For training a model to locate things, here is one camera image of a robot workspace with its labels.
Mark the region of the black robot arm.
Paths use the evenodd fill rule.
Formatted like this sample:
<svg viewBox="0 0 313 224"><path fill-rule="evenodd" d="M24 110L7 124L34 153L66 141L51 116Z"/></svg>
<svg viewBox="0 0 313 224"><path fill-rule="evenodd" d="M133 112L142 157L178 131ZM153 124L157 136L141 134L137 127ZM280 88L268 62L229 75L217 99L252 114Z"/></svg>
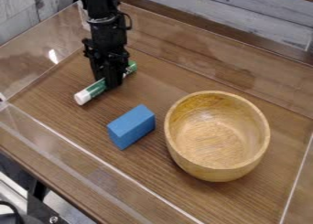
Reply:
<svg viewBox="0 0 313 224"><path fill-rule="evenodd" d="M82 39L85 56L90 59L95 80L105 79L107 88L122 85L129 67L130 53L126 50L131 17L119 10L119 0L80 0L87 11L91 37Z"/></svg>

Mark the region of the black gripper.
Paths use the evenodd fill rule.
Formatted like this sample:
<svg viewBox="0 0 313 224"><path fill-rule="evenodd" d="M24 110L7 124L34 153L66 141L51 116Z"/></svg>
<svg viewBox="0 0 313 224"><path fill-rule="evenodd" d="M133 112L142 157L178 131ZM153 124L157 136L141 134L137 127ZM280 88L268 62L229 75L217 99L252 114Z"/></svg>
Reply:
<svg viewBox="0 0 313 224"><path fill-rule="evenodd" d="M127 45L127 31L133 28L133 19L129 19L130 23L126 23L127 17L127 14L89 16L91 37L82 40L94 78L95 80L106 78L110 90L122 85L123 73L129 67L130 53L125 46Z"/></svg>

